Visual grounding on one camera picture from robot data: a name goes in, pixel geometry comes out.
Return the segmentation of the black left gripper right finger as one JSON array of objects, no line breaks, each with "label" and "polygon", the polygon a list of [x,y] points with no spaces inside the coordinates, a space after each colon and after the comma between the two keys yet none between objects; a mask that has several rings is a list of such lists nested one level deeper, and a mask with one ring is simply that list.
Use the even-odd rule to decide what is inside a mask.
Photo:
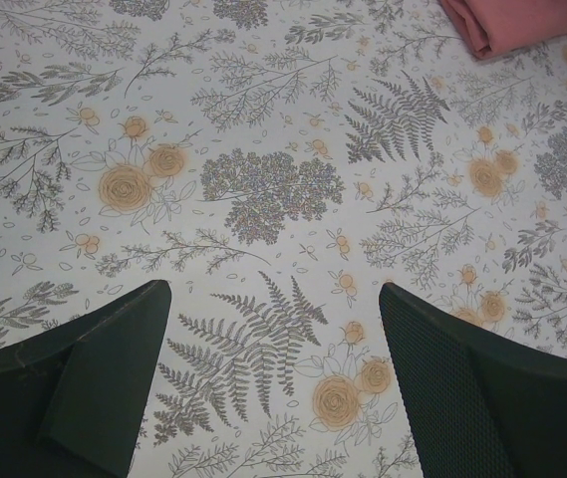
[{"label": "black left gripper right finger", "polygon": [[424,476],[567,477],[567,358],[394,283],[379,304]]}]

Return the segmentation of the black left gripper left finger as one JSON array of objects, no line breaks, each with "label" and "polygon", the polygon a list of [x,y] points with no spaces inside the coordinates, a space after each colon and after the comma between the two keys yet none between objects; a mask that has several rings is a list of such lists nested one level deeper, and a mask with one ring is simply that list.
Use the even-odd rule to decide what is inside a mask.
[{"label": "black left gripper left finger", "polygon": [[0,477],[125,477],[171,303],[150,281],[0,350]]}]

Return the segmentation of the pink t shirt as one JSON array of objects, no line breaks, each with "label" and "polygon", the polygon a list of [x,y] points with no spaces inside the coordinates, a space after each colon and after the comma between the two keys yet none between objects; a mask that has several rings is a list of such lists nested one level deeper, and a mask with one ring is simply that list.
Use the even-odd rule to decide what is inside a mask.
[{"label": "pink t shirt", "polygon": [[479,60],[567,35],[567,0],[440,0]]}]

